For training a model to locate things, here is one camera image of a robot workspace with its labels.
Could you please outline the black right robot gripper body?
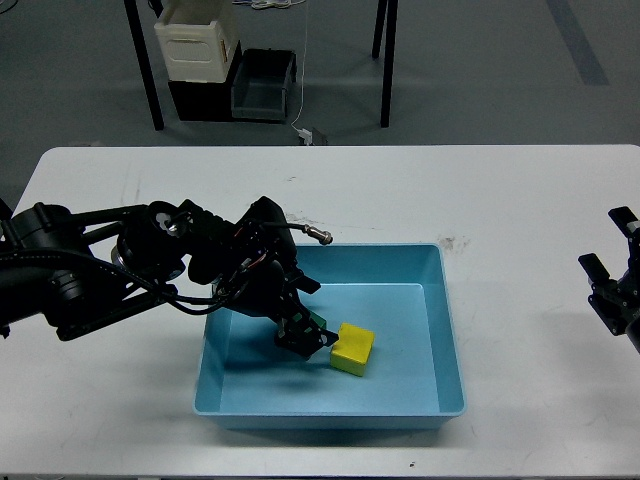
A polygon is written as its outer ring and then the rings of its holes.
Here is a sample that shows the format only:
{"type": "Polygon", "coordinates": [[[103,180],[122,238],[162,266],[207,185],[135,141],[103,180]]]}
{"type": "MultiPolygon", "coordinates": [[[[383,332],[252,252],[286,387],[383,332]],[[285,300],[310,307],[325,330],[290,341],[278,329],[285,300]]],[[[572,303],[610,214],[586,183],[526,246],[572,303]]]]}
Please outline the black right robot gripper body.
{"type": "Polygon", "coordinates": [[[588,302],[613,336],[626,336],[639,351],[639,299],[613,280],[591,283],[588,302]]]}

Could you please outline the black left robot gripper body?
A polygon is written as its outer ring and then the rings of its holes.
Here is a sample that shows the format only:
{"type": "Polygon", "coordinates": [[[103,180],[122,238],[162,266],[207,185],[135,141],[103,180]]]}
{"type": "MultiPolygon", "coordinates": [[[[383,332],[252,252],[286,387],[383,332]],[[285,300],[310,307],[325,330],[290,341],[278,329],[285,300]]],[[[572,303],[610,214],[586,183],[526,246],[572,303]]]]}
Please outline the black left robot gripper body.
{"type": "Polygon", "coordinates": [[[300,312],[292,290],[286,286],[284,268],[279,261],[260,265],[234,300],[234,311],[249,317],[278,322],[300,312]]]}

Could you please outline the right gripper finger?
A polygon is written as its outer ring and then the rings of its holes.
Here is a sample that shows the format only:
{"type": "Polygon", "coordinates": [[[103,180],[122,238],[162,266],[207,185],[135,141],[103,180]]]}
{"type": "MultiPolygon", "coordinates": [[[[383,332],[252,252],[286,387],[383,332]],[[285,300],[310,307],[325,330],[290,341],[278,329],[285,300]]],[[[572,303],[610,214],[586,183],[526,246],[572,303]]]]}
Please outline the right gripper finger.
{"type": "Polygon", "coordinates": [[[616,292],[616,282],[595,253],[579,256],[578,262],[585,271],[594,294],[607,295],[616,292]]]}
{"type": "Polygon", "coordinates": [[[627,239],[629,259],[637,260],[639,258],[639,219],[628,206],[613,208],[608,215],[627,239]]]}

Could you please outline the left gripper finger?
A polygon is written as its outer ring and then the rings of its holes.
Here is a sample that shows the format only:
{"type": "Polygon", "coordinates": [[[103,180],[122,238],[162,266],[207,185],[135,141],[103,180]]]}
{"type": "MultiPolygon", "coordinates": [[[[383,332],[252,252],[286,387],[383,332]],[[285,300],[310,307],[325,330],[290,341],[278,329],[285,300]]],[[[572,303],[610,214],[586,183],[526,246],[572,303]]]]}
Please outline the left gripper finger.
{"type": "Polygon", "coordinates": [[[301,313],[291,318],[281,318],[276,325],[275,345],[305,359],[309,359],[324,347],[331,347],[339,339],[338,334],[327,327],[320,330],[308,328],[306,315],[301,313]]]}
{"type": "Polygon", "coordinates": [[[321,284],[308,277],[300,268],[295,267],[287,272],[287,305],[293,310],[306,310],[307,307],[300,299],[299,293],[314,294],[321,288],[321,284]]]}

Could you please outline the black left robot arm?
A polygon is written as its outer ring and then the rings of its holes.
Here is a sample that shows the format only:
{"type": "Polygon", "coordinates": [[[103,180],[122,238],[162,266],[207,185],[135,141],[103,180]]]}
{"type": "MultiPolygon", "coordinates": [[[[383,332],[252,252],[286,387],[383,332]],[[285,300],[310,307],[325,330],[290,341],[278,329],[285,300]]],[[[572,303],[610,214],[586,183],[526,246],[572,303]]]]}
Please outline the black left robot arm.
{"type": "Polygon", "coordinates": [[[190,315],[227,308],[272,320],[276,345],[309,358],[338,336],[300,301],[319,285],[298,266],[295,230],[266,197],[234,223],[191,201],[3,209],[1,333],[41,314],[69,341],[162,304],[190,315]]]}

